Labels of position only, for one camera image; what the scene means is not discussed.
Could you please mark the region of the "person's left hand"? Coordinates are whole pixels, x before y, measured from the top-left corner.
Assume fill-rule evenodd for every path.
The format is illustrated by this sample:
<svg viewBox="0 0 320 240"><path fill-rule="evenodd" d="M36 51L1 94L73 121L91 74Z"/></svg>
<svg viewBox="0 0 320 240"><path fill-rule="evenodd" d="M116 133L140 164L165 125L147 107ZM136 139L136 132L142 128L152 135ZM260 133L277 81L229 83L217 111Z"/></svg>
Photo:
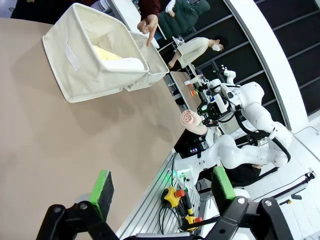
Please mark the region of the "person's left hand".
<svg viewBox="0 0 320 240"><path fill-rule="evenodd" d="M143 20L141 20L137 29L143 34L149 34L146 42L146 46L149 47L152 43L152 39L155 36L156 30L158 27L158 17L155 14L150 14Z"/></svg>

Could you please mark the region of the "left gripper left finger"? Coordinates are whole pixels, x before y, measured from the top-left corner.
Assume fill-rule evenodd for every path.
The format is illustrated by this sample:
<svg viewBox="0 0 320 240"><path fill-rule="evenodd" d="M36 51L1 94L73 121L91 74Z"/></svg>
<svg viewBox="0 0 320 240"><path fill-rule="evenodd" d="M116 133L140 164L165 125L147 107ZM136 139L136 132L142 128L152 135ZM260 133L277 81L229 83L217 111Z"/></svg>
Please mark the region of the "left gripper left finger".
<svg viewBox="0 0 320 240"><path fill-rule="evenodd" d="M107 224L114 194L111 172L101 170L88 200L66 208L51 205L44 216L37 240L74 240L79 233L88 233L93 240L117 240Z"/></svg>

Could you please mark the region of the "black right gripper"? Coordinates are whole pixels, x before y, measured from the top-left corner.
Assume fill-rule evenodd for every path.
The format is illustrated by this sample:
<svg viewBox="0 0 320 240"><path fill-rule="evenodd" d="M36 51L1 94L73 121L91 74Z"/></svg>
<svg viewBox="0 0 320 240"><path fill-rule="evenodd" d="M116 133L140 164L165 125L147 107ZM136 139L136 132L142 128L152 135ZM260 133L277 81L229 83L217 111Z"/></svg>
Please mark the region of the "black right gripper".
<svg viewBox="0 0 320 240"><path fill-rule="evenodd" d="M222 113L217 105L217 103L203 100L200 105L197 107L197 114L200 116L204 116L204 120L202 120L202 124L208 128L216 127L219 125L218 119L226 116L227 113Z"/></svg>

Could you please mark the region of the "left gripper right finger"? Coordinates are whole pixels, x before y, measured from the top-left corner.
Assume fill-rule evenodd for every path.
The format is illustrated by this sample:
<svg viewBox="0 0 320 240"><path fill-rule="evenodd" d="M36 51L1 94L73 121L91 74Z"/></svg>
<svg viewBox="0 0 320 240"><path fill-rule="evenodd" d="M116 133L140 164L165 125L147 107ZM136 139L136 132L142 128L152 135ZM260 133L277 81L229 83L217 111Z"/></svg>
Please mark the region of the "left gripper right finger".
<svg viewBox="0 0 320 240"><path fill-rule="evenodd" d="M219 217L206 240L231 240L239 228L250 229L256 240L292 240L293 236L278 202L264 198L255 202L235 194L224 167L212 171L211 191Z"/></svg>

